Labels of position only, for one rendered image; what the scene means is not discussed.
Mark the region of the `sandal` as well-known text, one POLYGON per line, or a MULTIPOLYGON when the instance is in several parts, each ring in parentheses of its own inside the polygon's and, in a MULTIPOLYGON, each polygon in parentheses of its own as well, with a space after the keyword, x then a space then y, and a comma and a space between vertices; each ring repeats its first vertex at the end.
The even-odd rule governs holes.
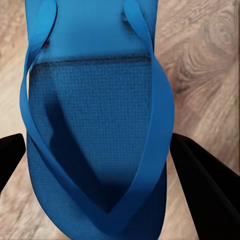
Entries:
POLYGON ((71 240, 161 235, 175 105, 154 54, 158 1, 24 0, 28 170, 71 240))

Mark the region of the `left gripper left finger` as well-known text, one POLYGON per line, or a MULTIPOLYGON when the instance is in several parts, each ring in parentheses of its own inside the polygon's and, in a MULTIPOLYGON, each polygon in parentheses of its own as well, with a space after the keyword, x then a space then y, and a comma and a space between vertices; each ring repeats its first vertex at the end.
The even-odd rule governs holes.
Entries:
POLYGON ((0 138, 0 193, 27 151, 22 133, 0 138))

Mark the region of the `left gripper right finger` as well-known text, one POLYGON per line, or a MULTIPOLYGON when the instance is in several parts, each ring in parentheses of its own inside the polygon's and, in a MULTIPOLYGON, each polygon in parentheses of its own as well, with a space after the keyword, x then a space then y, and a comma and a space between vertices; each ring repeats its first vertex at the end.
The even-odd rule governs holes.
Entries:
POLYGON ((199 240, 240 240, 240 176, 187 136, 169 148, 199 240))

